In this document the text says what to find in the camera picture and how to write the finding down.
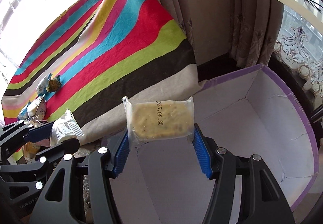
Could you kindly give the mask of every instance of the colorful striped cloth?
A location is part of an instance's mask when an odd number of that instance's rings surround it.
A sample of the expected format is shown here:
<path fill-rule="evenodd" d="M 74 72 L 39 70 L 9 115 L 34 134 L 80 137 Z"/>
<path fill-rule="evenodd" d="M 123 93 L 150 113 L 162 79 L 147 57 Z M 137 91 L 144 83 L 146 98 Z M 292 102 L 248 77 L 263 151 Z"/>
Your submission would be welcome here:
<path fill-rule="evenodd" d="M 157 0 L 80 0 L 39 37 L 12 78 L 5 123 L 36 95 L 47 74 L 63 86 L 46 95 L 45 119 L 69 108 L 85 132 L 81 144 L 125 125 L 121 99 L 183 100 L 198 91 L 191 45 Z"/>

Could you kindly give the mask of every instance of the blue stripe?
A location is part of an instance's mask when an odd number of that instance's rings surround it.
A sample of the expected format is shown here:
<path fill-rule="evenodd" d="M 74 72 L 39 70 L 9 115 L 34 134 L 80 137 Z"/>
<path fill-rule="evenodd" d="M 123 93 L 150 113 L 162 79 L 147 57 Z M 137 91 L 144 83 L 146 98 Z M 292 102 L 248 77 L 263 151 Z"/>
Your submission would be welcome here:
<path fill-rule="evenodd" d="M 26 68 L 33 63 L 44 51 L 46 51 L 59 37 L 61 37 L 69 28 L 71 28 L 94 4 L 99 0 L 88 0 L 77 11 L 71 14 L 65 23 L 59 26 L 42 44 L 35 50 L 35 52 L 28 57 L 26 62 L 17 69 L 15 75 L 22 74 Z"/>
<path fill-rule="evenodd" d="M 124 8 L 122 9 L 118 19 L 114 23 L 111 32 L 108 36 L 89 51 L 74 65 L 72 65 L 64 74 L 61 74 L 61 82 L 64 86 L 70 79 L 78 74 L 89 63 L 93 62 L 100 55 L 104 54 L 118 43 L 120 43 L 134 28 L 139 15 L 139 10 L 145 0 L 127 0 Z M 46 100 L 49 100 L 54 93 L 49 93 L 45 96 Z"/>

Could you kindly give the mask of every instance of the snack wrapper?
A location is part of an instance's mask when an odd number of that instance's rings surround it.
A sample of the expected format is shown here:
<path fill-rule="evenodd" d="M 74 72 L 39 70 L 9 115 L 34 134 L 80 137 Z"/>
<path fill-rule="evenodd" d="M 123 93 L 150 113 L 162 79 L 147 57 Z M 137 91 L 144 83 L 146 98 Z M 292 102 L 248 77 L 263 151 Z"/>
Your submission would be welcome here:
<path fill-rule="evenodd" d="M 37 97 L 27 106 L 27 112 L 29 117 L 38 117 L 38 120 L 43 120 L 46 114 L 46 100 L 44 95 Z"/>
<path fill-rule="evenodd" d="M 52 127 L 49 137 L 50 146 L 55 146 L 70 138 L 84 136 L 79 124 L 76 122 L 72 112 L 67 109 L 65 114 L 58 118 Z"/>
<path fill-rule="evenodd" d="M 36 154 L 39 152 L 40 145 L 36 143 L 28 142 L 22 147 L 22 151 L 24 153 L 24 157 L 27 162 L 29 162 L 32 159 L 35 159 Z"/>
<path fill-rule="evenodd" d="M 46 120 L 39 120 L 40 118 L 38 118 L 38 116 L 36 116 L 36 117 L 29 117 L 29 118 L 27 118 L 27 119 L 24 120 L 24 123 L 25 123 L 25 125 L 32 124 L 34 127 L 38 127 L 40 125 L 43 125 L 43 124 L 47 124 L 48 123 L 48 121 L 46 121 Z"/>
<path fill-rule="evenodd" d="M 28 105 L 30 105 L 30 101 L 24 106 L 24 108 L 22 108 L 22 110 L 20 111 L 19 115 L 18 115 L 18 119 L 19 120 L 25 120 L 28 118 L 28 112 L 27 112 L 27 107 Z"/>
<path fill-rule="evenodd" d="M 60 75 L 56 76 L 54 79 L 48 81 L 48 86 L 46 90 L 50 93 L 56 92 L 62 86 L 62 82 L 60 81 Z"/>
<path fill-rule="evenodd" d="M 38 96 L 45 95 L 47 93 L 46 88 L 48 87 L 48 81 L 52 78 L 53 74 L 49 74 L 46 77 L 44 77 L 36 87 L 36 92 Z"/>
<path fill-rule="evenodd" d="M 138 145 L 160 139 L 194 136 L 193 97 L 187 101 L 132 104 L 123 99 L 129 141 Z"/>

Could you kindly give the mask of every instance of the red stripe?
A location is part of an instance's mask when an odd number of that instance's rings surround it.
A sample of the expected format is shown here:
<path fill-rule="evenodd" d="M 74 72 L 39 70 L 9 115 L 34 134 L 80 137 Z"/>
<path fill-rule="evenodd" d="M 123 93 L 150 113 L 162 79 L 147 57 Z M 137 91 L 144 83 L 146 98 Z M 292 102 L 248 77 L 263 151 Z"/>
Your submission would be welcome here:
<path fill-rule="evenodd" d="M 17 122 L 17 121 L 18 121 L 18 118 L 8 118 L 8 117 L 4 118 L 5 125 L 9 125 L 9 124 Z"/>
<path fill-rule="evenodd" d="M 79 0 L 76 4 L 74 4 L 56 23 L 51 26 L 46 33 L 40 36 L 36 42 L 33 44 L 31 49 L 26 54 L 24 60 L 21 65 L 28 59 L 30 55 L 59 27 L 61 26 L 73 13 L 75 13 L 82 5 L 84 5 L 88 0 Z"/>
<path fill-rule="evenodd" d="M 95 77 L 153 43 L 162 26 L 170 20 L 172 17 L 157 0 L 146 0 L 140 8 L 137 23 L 126 38 L 88 64 L 48 100 L 45 119 Z"/>
<path fill-rule="evenodd" d="M 48 56 L 55 52 L 62 44 L 64 44 L 70 37 L 85 23 L 85 21 L 95 12 L 103 0 L 99 0 L 92 6 L 84 15 L 82 15 L 77 22 L 69 28 L 61 37 L 59 37 L 50 47 L 48 47 L 40 56 L 38 56 L 27 68 L 19 75 L 12 77 L 10 83 L 15 84 L 23 81 L 28 75 L 36 69 Z"/>
<path fill-rule="evenodd" d="M 82 51 L 79 55 L 77 55 L 72 61 L 70 61 L 64 68 L 59 71 L 60 74 L 64 74 L 72 65 L 74 65 L 78 60 L 80 60 L 84 55 L 86 55 L 89 51 L 94 49 L 96 46 L 98 46 L 102 41 L 109 35 L 109 33 L 112 30 L 112 27 L 119 17 L 122 9 L 124 8 L 127 0 L 116 0 L 116 3 L 114 4 L 110 14 L 108 15 L 108 18 L 106 19 L 104 26 L 99 33 L 98 37 L 94 41 L 93 44 L 91 44 L 88 48 L 86 48 L 84 51 Z"/>

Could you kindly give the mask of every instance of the cardboard box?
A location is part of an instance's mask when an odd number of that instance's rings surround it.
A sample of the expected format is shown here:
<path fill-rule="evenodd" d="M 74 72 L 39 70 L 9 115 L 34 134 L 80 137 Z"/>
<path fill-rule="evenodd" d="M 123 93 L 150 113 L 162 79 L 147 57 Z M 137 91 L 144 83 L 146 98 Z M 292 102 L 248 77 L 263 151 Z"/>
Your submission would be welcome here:
<path fill-rule="evenodd" d="M 304 198 L 319 169 L 311 125 L 287 85 L 256 65 L 209 80 L 194 96 L 203 134 L 237 156 L 259 154 L 291 209 Z M 111 181 L 123 223 L 202 223 L 214 181 L 202 174 L 186 138 L 153 141 L 129 154 Z M 230 223 L 236 223 L 241 177 L 236 177 Z"/>

